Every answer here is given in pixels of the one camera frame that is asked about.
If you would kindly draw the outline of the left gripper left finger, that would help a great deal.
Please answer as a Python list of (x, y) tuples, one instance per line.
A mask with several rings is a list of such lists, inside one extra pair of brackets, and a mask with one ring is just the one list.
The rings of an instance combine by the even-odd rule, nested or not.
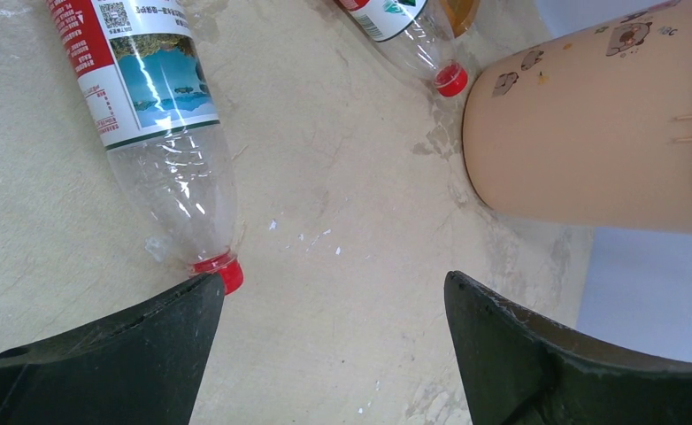
[(127, 309), (0, 353), (0, 424), (186, 424), (224, 283), (202, 274)]

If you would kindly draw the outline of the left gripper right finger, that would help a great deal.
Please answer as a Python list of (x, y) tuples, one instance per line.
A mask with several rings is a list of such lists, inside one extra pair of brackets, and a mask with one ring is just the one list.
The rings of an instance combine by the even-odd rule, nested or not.
[(452, 271), (444, 304), (475, 424), (692, 424), (692, 363), (587, 336)]

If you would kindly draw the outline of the red label bottle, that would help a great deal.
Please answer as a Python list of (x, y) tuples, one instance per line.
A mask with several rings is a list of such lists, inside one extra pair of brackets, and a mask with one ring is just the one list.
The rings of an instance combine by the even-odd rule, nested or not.
[(129, 201), (191, 274), (238, 290), (231, 155), (182, 3), (47, 6)]
[(378, 51), (399, 70), (454, 97), (469, 76), (457, 58), (442, 3), (428, 0), (339, 0)]

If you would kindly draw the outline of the orange plastic bin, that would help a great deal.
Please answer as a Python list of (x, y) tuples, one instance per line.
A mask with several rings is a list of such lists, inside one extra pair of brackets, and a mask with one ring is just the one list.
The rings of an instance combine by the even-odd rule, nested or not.
[(692, 235), (692, 1), (495, 62), (462, 141), (473, 189), (499, 213)]

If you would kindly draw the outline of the wooden three-tier shelf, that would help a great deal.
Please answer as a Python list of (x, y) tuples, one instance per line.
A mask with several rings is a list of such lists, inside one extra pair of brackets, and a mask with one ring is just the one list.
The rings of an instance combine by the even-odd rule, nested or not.
[(458, 38), (472, 26), (481, 0), (441, 0), (441, 4)]

